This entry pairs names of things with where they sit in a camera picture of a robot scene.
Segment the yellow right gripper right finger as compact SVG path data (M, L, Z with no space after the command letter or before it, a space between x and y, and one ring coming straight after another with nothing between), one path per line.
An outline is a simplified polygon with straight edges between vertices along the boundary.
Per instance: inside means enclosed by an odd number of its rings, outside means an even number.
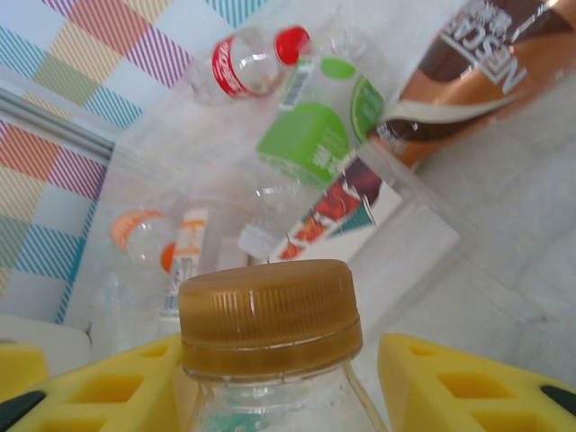
M393 431L573 431L575 390L553 378L400 333L378 374Z

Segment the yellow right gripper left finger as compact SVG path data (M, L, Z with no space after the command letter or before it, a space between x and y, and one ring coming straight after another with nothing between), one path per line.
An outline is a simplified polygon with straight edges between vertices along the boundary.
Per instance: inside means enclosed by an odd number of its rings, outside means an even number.
M77 368L1 402L3 431L182 431L180 337Z

